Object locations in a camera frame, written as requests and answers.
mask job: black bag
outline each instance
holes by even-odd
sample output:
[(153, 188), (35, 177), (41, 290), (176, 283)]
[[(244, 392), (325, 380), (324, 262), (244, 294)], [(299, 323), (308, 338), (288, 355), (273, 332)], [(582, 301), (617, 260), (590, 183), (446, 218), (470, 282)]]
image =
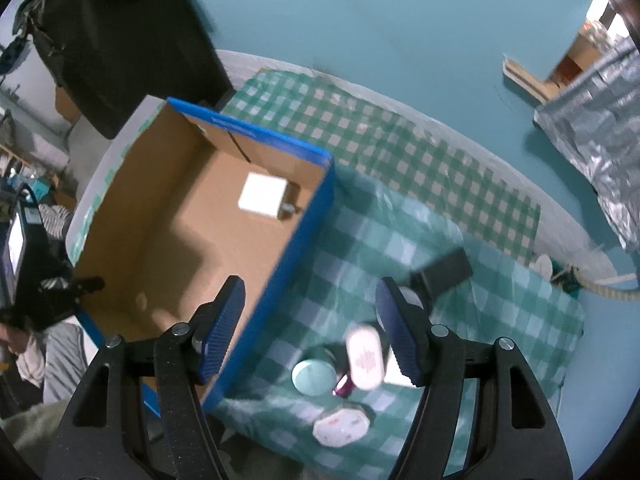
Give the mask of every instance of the black bag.
[(14, 34), (0, 71), (31, 35), (56, 84), (108, 139), (147, 94), (213, 107), (232, 91), (188, 0), (26, 0)]

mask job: blue wall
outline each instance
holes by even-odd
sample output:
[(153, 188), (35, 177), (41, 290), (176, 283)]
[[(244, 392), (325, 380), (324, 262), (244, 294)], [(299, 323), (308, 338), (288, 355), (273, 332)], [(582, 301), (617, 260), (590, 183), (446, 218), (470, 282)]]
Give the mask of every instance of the blue wall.
[[(620, 288), (638, 288), (631, 280)], [(584, 336), (564, 378), (558, 424), (579, 478), (604, 450), (640, 389), (640, 302), (580, 292)]]
[[(538, 184), (598, 244), (617, 241), (591, 187), (532, 125), (503, 55), (546, 78), (591, 0), (195, 0), (216, 47), (317, 68), (437, 118)], [(591, 218), (583, 215), (591, 211)], [(621, 272), (631, 260), (614, 250)]]

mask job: cardboard box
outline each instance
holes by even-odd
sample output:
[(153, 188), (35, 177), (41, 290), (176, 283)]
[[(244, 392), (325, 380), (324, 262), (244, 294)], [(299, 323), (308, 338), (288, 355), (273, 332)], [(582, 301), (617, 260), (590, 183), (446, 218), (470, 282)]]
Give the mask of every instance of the cardboard box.
[[(292, 182), (300, 212), (277, 221), (239, 210), (251, 171)], [(277, 304), (333, 187), (325, 150), (147, 97), (105, 154), (69, 229), (76, 274), (106, 282), (82, 299), (81, 324), (98, 345), (115, 333), (128, 341), (154, 337), (211, 301), (230, 274), (240, 276), (246, 305), (223, 370), (205, 394), (212, 408)], [(145, 400), (154, 406), (149, 392)]]
[(75, 124), (82, 115), (71, 97), (66, 93), (65, 89), (56, 86), (56, 111), (62, 115), (68, 122)]

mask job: rope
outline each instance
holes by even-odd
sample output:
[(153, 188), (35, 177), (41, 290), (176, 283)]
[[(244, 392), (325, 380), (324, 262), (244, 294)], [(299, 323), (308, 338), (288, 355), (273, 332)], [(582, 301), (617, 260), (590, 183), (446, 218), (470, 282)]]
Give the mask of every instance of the rope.
[(619, 290), (618, 288), (613, 288), (612, 286), (607, 285), (598, 285), (597, 283), (593, 283), (590, 280), (587, 280), (583, 275), (578, 272), (578, 269), (575, 267), (572, 269), (574, 272), (575, 279), (582, 288), (597, 294), (598, 296), (602, 296), (603, 298), (608, 298), (610, 300), (619, 300), (619, 301), (639, 301), (640, 300), (640, 290)]

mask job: screw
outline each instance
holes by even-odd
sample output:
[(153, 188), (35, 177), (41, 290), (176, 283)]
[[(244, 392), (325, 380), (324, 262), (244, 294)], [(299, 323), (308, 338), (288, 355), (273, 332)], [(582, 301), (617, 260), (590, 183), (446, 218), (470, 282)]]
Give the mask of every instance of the screw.
[(500, 347), (504, 348), (505, 350), (513, 350), (514, 348), (516, 348), (516, 343), (514, 343), (508, 337), (501, 337), (498, 340), (498, 345), (500, 345)]
[(171, 327), (171, 333), (177, 336), (185, 335), (189, 333), (189, 330), (191, 330), (191, 327), (189, 327), (189, 323), (185, 323), (183, 321), (180, 323), (176, 323)]
[(433, 325), (431, 333), (436, 337), (446, 337), (449, 335), (449, 329), (444, 325)]
[(122, 338), (119, 335), (112, 335), (104, 342), (107, 348), (116, 348), (120, 343), (122, 343)]

